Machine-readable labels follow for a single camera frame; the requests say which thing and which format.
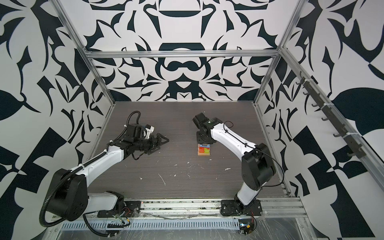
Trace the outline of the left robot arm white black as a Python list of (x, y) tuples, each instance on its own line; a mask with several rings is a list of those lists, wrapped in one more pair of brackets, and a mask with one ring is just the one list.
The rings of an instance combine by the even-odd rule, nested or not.
[(151, 155), (169, 142), (160, 133), (154, 135), (154, 129), (150, 125), (126, 125), (124, 131), (94, 158), (70, 170), (56, 171), (40, 210), (40, 224), (52, 227), (99, 211), (108, 211), (110, 215), (121, 214), (123, 195), (113, 191), (90, 194), (88, 187), (106, 170), (135, 152)]

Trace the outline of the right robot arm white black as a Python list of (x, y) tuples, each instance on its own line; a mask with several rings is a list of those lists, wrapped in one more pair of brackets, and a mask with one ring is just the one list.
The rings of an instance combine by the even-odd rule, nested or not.
[(197, 142), (199, 144), (221, 143), (241, 161), (243, 185), (235, 196), (238, 211), (244, 212), (251, 207), (262, 187), (276, 173), (274, 159), (265, 144), (257, 145), (231, 130), (218, 118), (209, 119), (203, 113), (193, 118), (199, 129)]

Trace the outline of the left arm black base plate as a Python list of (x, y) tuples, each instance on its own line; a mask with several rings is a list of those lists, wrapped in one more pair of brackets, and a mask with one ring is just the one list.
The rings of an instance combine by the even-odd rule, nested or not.
[(119, 215), (121, 218), (131, 218), (140, 213), (141, 201), (120, 201), (109, 211), (99, 211), (98, 218), (114, 218)]

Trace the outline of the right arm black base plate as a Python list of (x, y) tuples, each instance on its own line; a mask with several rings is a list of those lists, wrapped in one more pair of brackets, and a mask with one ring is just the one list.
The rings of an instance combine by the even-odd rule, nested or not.
[(243, 205), (239, 200), (221, 200), (220, 213), (224, 217), (261, 216), (262, 211), (261, 202), (256, 199), (248, 205)]

